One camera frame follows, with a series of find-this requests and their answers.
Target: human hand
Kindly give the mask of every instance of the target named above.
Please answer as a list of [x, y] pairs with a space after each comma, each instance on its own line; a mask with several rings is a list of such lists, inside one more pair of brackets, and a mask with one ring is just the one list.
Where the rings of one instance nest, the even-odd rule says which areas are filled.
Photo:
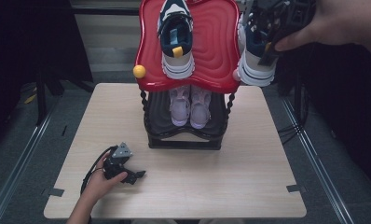
[[107, 192], [109, 192], [114, 185], [121, 182], [128, 175], [127, 172], [122, 172], [111, 179], [106, 179], [103, 172], [103, 162], [105, 158], [109, 156], [109, 154], [110, 153], [107, 152], [98, 161], [98, 163], [96, 164], [96, 169], [89, 179], [89, 183], [81, 194], [81, 197], [86, 197], [93, 203], [98, 202], [98, 200], [101, 199]]
[[295, 49], [311, 42], [326, 45], [360, 44], [364, 35], [365, 14], [370, 10], [371, 0], [317, 0], [310, 24], [280, 40], [275, 49]]

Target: lavender sneaker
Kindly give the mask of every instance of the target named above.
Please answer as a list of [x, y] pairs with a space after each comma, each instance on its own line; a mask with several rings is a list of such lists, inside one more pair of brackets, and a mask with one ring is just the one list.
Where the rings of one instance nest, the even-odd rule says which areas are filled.
[[188, 100], [189, 90], [189, 85], [169, 90], [169, 96], [171, 98], [169, 109], [171, 110], [172, 123], [175, 126], [183, 126], [188, 121], [190, 111]]
[[195, 129], [202, 129], [210, 119], [209, 103], [212, 92], [200, 87], [191, 87], [191, 126]]

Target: sneaker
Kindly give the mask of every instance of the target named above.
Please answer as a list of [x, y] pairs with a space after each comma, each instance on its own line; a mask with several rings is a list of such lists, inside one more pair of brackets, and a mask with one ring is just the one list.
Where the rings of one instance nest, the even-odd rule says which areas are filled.
[[209, 103], [212, 92], [200, 87], [191, 87], [191, 126], [195, 129], [202, 129], [211, 118]]
[[182, 79], [195, 69], [192, 56], [192, 17], [184, 0], [166, 0], [158, 18], [162, 69], [170, 78]]
[[189, 118], [189, 85], [170, 89], [169, 96], [171, 98], [171, 117], [172, 123], [175, 126], [184, 126]]
[[[252, 14], [243, 12], [238, 22], [238, 37], [245, 46], [238, 62], [237, 75], [247, 85], [265, 87], [270, 84], [275, 75], [276, 62], [271, 66], [258, 64], [269, 43], [264, 40], [263, 33], [257, 32], [251, 20]], [[243, 17], [249, 16], [247, 24], [242, 24]]]

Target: finger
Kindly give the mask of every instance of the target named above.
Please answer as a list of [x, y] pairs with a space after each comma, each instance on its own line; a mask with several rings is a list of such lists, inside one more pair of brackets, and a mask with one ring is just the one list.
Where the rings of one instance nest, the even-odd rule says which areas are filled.
[[104, 169], [103, 167], [102, 168], [97, 168], [95, 169], [93, 172], [92, 172], [92, 176], [90, 177], [90, 179], [102, 179], [102, 180], [105, 180], [106, 177], [104, 177]]
[[100, 168], [103, 167], [104, 160], [110, 155], [110, 151], [106, 152], [101, 159], [96, 163], [96, 167]]
[[310, 26], [306, 26], [304, 29], [292, 33], [287, 37], [281, 39], [275, 45], [275, 50], [284, 51], [289, 49], [296, 49], [313, 41], [315, 41], [315, 36], [313, 35]]
[[124, 180], [127, 177], [127, 175], [128, 175], [127, 172], [121, 172], [119, 175], [114, 176], [109, 181], [112, 182], [113, 185], [115, 185]]

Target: shoe rack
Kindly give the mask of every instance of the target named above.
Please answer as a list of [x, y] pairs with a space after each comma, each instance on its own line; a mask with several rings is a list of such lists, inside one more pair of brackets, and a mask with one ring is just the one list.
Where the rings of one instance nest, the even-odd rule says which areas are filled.
[[[135, 62], [138, 71], [134, 75], [141, 90], [144, 126], [151, 148], [218, 150], [240, 85], [233, 78], [240, 58], [237, 38], [239, 9], [233, 0], [186, 2], [194, 22], [192, 54], [195, 70], [190, 77], [180, 80], [168, 78], [162, 71], [157, 21], [164, 0], [144, 0], [141, 3], [142, 36]], [[194, 129], [189, 122], [182, 127], [172, 124], [169, 89], [183, 85], [197, 85], [212, 91], [211, 119], [202, 129]], [[204, 141], [164, 140], [179, 133], [192, 133]]]

